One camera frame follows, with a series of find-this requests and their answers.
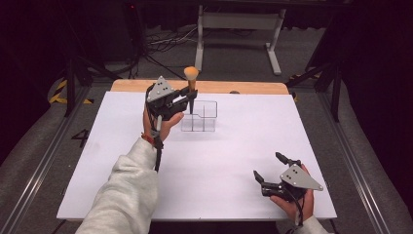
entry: person's hand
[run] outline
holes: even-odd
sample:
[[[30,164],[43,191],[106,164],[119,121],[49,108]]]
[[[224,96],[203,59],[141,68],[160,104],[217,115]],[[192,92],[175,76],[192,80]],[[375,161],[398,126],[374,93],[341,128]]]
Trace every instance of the person's hand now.
[[[168,121],[162,121],[160,137],[161,141],[164,141],[170,132],[170,129],[175,126],[183,118],[183,113],[178,112],[174,114]],[[147,136],[151,136],[151,123],[149,121],[148,111],[145,108],[143,110],[143,131]]]
[[[307,168],[302,165],[302,169],[309,174],[309,171]],[[314,194],[313,194],[313,189],[307,189],[306,194],[304,195],[304,207],[303,207],[303,221],[305,221],[307,218],[313,216],[314,212]],[[285,213],[288,215],[289,219],[295,222],[295,216],[296,213],[298,212],[297,206],[295,205],[294,202],[288,203],[286,202],[283,198],[278,197],[278,196],[271,196],[270,197],[271,201],[273,201],[275,204],[277,204],[281,209],[285,211]],[[303,205],[303,199],[300,199],[298,203],[302,206]]]

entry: white hoodie sleeve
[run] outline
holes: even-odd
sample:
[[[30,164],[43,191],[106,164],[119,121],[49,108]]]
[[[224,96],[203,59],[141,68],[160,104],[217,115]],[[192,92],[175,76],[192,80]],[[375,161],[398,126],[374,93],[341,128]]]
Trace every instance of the white hoodie sleeve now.
[[[307,218],[303,222],[303,226],[298,228],[294,233],[296,234],[328,234],[328,232],[322,227],[315,216]]]
[[[148,233],[158,200],[157,150],[139,138],[121,155],[76,233]]]

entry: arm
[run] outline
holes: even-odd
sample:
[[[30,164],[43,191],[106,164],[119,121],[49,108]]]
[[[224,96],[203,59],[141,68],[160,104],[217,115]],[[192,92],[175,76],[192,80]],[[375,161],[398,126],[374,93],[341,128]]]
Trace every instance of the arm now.
[[[161,140],[183,117],[177,113],[162,123]],[[143,129],[150,136],[146,108]],[[99,189],[91,211],[76,233],[148,233],[158,199],[158,175],[153,170],[157,150],[139,138],[127,155],[119,157],[109,180]]]
[[[302,165],[302,168],[305,172],[308,173],[307,168]],[[277,196],[271,196],[271,201],[277,204],[281,209],[285,211],[289,219],[295,222],[297,207],[295,203],[288,203],[283,198]],[[294,233],[297,234],[324,234],[328,233],[319,221],[313,216],[314,212],[314,191],[312,189],[307,189],[307,193],[304,195],[305,205],[303,207],[303,226],[298,228]]]

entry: clear plastic box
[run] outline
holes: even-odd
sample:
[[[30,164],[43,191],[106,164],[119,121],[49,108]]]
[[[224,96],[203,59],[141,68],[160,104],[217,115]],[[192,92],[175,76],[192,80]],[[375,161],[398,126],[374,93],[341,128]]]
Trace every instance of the clear plastic box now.
[[[194,111],[190,114],[189,106],[183,112],[182,132],[215,132],[217,102],[213,100],[195,100]]]

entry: white table surface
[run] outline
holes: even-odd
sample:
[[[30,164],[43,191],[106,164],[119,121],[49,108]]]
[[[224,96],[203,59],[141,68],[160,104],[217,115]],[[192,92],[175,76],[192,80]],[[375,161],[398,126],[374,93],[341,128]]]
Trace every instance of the white table surface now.
[[[285,213],[263,197],[253,170],[281,182],[287,169],[275,156],[301,160],[323,187],[315,216],[336,217],[319,164],[290,95],[199,94],[215,100],[215,132],[172,129],[164,142],[160,198],[153,220],[272,220]],[[119,155],[143,131],[144,93],[108,92],[67,187],[57,218],[83,219]]]

